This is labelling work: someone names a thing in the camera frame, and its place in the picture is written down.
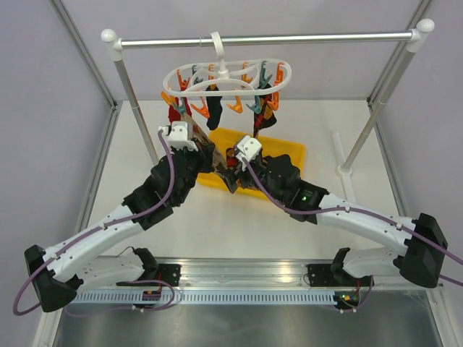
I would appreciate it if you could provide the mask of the beige argyle sock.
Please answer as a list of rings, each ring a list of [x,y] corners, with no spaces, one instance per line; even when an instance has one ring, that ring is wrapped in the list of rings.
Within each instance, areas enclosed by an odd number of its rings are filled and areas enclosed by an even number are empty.
[[[221,154],[216,144],[210,139],[210,137],[201,129],[201,127],[193,120],[193,118],[186,112],[181,114],[181,120],[186,121],[192,126],[192,138],[197,143],[201,144],[202,147],[208,149],[213,148],[212,151],[212,166],[213,172],[218,176],[223,176],[227,169],[225,157]]]

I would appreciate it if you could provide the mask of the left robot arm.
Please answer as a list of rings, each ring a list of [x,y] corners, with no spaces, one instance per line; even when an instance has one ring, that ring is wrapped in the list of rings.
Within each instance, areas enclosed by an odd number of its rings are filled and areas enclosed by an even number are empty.
[[[55,246],[26,249],[25,283],[33,286],[38,307],[54,312],[101,286],[158,285],[158,263],[148,249],[135,248],[125,257],[104,252],[172,215],[198,175],[213,171],[215,148],[196,141],[178,148],[165,145],[166,154],[150,176],[103,220]]]

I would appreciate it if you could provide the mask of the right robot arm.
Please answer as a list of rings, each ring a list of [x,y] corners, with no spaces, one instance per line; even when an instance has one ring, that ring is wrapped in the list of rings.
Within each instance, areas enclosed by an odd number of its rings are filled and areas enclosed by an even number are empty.
[[[344,247],[336,253],[330,276],[340,286],[375,275],[400,275],[424,288],[438,285],[448,243],[431,215],[413,219],[356,205],[303,180],[288,155],[258,156],[231,166],[224,182],[230,192],[257,189],[300,222],[339,228],[377,243],[375,249]]]

